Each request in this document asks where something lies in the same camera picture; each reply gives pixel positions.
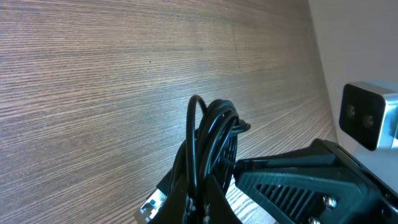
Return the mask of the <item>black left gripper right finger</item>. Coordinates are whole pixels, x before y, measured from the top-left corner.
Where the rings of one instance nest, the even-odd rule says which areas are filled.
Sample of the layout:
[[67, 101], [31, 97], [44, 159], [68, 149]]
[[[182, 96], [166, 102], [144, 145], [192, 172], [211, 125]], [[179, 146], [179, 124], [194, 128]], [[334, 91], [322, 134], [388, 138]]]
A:
[[209, 224], [242, 224], [231, 209], [214, 175], [205, 180], [205, 222]]

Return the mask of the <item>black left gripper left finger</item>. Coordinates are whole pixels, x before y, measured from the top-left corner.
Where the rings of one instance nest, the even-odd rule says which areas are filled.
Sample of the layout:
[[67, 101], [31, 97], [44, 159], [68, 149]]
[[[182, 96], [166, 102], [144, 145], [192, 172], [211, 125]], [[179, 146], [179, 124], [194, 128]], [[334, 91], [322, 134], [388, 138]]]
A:
[[165, 194], [166, 199], [149, 224], [185, 224], [187, 222], [188, 183], [185, 174], [180, 175], [177, 183], [169, 190], [171, 174], [166, 174], [156, 187]]

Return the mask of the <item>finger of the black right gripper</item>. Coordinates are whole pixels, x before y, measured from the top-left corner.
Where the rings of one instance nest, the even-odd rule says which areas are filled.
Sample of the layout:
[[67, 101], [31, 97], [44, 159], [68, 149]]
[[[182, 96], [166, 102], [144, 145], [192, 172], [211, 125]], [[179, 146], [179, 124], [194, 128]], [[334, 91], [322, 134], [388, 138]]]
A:
[[331, 141], [241, 159], [234, 178], [279, 223], [397, 223], [397, 193]]

